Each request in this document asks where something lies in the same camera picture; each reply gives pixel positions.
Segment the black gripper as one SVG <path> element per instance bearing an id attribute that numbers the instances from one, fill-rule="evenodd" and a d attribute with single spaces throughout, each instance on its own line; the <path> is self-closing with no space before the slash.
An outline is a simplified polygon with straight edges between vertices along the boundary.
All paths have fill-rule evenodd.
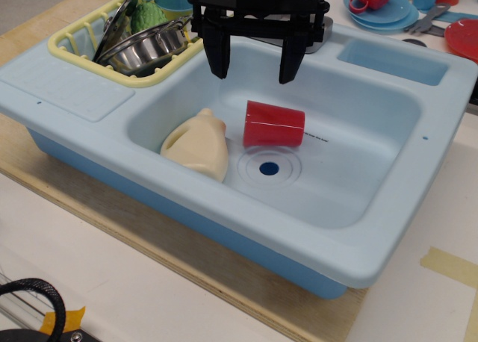
<path id="1" fill-rule="evenodd" d="M 227 76 L 231 36 L 246 37 L 264 28 L 267 16 L 286 15 L 282 36 L 279 83 L 295 79 L 310 43 L 310 15 L 324 17 L 330 5 L 324 0 L 188 0 L 193 7 L 192 28 L 202 39 L 211 72 L 220 79 Z"/>

